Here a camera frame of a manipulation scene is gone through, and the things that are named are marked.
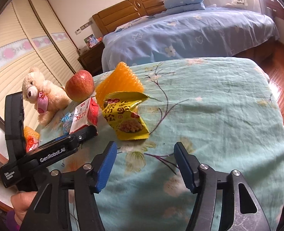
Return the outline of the person's left hand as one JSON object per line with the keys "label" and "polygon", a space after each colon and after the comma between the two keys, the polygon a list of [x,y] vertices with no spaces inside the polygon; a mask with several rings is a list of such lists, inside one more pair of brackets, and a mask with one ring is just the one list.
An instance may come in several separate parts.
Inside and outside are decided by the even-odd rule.
{"label": "person's left hand", "polygon": [[27,214],[27,211],[35,196],[36,191],[19,191],[11,196],[10,201],[14,210],[14,219],[19,226],[22,224],[23,219]]}

